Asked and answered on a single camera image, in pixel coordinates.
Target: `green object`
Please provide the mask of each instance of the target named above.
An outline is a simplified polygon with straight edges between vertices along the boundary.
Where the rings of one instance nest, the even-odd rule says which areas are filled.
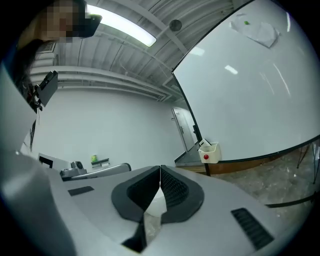
[[[91,156],[91,162],[96,162],[98,161],[98,157],[96,154],[94,154],[93,156]]]

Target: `paper on whiteboard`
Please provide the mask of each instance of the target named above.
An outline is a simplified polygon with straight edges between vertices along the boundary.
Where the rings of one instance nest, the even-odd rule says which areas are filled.
[[[240,13],[230,22],[230,27],[240,34],[270,48],[280,35],[272,25],[266,22],[250,22],[250,18]]]

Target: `whiteboard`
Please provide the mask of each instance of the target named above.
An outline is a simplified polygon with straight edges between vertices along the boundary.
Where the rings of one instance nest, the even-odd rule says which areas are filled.
[[[250,25],[272,25],[277,41],[268,48],[231,29],[238,14]],[[320,134],[317,55],[296,21],[269,0],[229,16],[173,74],[202,138],[219,142],[222,161],[273,154]]]

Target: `metal ceiling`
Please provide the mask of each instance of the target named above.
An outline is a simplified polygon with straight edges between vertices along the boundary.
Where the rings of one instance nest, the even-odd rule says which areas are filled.
[[[172,69],[206,32],[234,10],[232,0],[88,0],[87,3],[125,17],[157,41],[147,47],[100,24],[93,37],[57,43],[55,64],[63,67],[38,65],[31,71],[32,81],[38,82],[47,70],[59,69],[60,87],[63,83],[71,87],[73,82],[77,87],[93,89],[126,87],[159,101],[179,101],[181,93],[170,87],[175,84]],[[182,22],[181,30],[173,32],[168,28],[172,20]]]

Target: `floor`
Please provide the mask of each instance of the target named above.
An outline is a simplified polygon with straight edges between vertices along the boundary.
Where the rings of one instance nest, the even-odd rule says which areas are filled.
[[[197,166],[202,165],[200,156],[198,153],[199,145],[196,144],[191,148],[183,157],[181,157],[175,166]]]
[[[299,168],[297,164],[301,157],[301,149],[261,166],[232,173],[216,174],[212,177],[238,186],[262,204],[279,204],[299,200],[319,191],[320,187],[320,173],[314,183],[314,171],[318,166],[320,147],[319,143],[313,143],[312,146],[313,148],[309,147]],[[188,153],[179,160],[178,165],[196,163],[196,155],[199,156],[197,148],[193,147]],[[286,226],[290,226],[306,218],[311,209],[312,203],[308,201],[287,207],[272,208],[272,211],[282,218]],[[161,219],[145,213],[144,223],[149,244],[161,229]]]

